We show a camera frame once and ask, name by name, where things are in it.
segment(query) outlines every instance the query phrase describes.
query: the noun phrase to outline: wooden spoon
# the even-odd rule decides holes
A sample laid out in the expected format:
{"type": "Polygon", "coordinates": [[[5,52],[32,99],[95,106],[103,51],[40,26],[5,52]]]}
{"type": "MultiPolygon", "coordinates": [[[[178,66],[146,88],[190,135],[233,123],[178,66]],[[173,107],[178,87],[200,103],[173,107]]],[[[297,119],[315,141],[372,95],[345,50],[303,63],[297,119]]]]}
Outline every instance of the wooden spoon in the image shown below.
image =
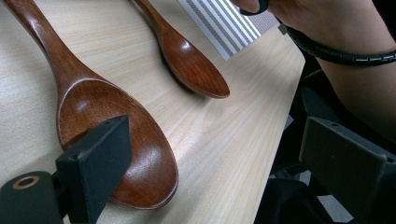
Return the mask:
{"type": "Polygon", "coordinates": [[[219,70],[206,56],[176,31],[148,0],[134,0],[148,15],[160,42],[163,56],[175,76],[192,91],[225,98],[230,89],[219,70]]]}
{"type": "Polygon", "coordinates": [[[177,165],[172,148],[149,112],[83,64],[55,33],[34,1],[4,2],[43,50],[56,77],[57,131],[63,149],[101,121],[128,115],[133,162],[112,201],[140,209],[164,206],[177,189],[177,165]]]}

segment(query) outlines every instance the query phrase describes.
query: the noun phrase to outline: striped card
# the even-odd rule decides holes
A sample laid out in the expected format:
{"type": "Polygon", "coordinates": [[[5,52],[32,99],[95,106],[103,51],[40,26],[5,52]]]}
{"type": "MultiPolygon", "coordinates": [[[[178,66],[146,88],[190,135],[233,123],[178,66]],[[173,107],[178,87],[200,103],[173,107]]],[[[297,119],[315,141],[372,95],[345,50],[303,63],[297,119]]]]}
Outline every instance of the striped card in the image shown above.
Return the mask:
{"type": "Polygon", "coordinates": [[[270,12],[243,16],[229,0],[178,0],[206,38],[228,60],[278,24],[270,12]]]}

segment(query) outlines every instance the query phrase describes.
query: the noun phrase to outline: person's hand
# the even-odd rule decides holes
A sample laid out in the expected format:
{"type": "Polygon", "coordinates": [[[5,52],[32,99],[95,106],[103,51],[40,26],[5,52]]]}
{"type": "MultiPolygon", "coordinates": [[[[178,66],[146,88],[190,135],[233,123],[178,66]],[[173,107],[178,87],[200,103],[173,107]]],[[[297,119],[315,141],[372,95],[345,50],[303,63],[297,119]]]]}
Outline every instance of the person's hand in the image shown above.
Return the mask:
{"type": "MultiPolygon", "coordinates": [[[[258,0],[230,1],[246,11],[259,9],[258,0]]],[[[396,49],[373,0],[269,0],[268,11],[314,41],[344,53],[371,55],[396,49]]],[[[396,63],[355,67],[318,62],[343,105],[396,144],[396,63]]]]}
{"type": "MultiPolygon", "coordinates": [[[[260,8],[259,0],[230,1],[250,12],[260,8]]],[[[368,43],[364,38],[383,33],[372,0],[269,0],[268,11],[320,44],[349,53],[365,53],[361,49],[374,53],[365,46],[357,46],[357,51],[348,49],[351,43],[356,44],[356,38],[368,43]]]]}

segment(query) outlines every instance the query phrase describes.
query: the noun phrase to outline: light wood surface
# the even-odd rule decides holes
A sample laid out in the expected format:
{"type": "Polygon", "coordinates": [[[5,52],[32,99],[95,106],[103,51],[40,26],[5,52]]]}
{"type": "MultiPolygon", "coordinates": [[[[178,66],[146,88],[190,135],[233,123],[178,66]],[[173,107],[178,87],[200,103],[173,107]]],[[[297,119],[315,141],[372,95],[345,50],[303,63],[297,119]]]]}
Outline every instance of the light wood surface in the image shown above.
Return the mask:
{"type": "MultiPolygon", "coordinates": [[[[177,1],[150,2],[220,70],[230,97],[204,97],[180,84],[129,1],[36,1],[86,65],[155,118],[177,160],[179,184],[168,205],[143,211],[109,203],[98,223],[252,223],[304,58],[275,27],[224,62],[177,1]]],[[[56,99],[44,54],[0,4],[1,186],[27,172],[55,171],[62,154],[56,99]]]]}

